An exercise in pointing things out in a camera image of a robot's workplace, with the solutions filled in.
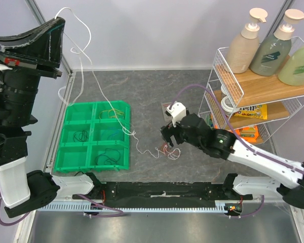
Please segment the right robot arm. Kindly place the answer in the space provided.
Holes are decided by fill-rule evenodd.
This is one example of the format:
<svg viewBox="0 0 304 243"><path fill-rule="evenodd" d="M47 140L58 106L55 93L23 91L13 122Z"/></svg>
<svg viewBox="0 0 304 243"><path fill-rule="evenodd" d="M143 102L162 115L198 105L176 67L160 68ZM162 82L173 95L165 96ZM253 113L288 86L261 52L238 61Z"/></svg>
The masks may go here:
<svg viewBox="0 0 304 243"><path fill-rule="evenodd" d="M264 174L262 177L227 175L222 186L223 196L261 195L282 199L287 204L304 209L304 161L292 161L260 149L234 133L211 129L206 122L192 113L176 124L161 127L164 140L173 146L184 142L200 149L210 157L248 166Z"/></svg>

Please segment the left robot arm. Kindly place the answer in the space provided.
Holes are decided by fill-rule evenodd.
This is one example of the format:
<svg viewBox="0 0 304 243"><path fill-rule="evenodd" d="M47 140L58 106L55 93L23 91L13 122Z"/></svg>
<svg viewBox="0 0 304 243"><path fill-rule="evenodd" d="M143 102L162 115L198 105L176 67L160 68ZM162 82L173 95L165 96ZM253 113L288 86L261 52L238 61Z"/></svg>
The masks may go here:
<svg viewBox="0 0 304 243"><path fill-rule="evenodd" d="M24 127L32 115L42 77L58 78L65 20L56 17L18 35L0 36L0 207L15 218L40 209L57 197L100 196L102 185L92 173L57 177L26 171Z"/></svg>

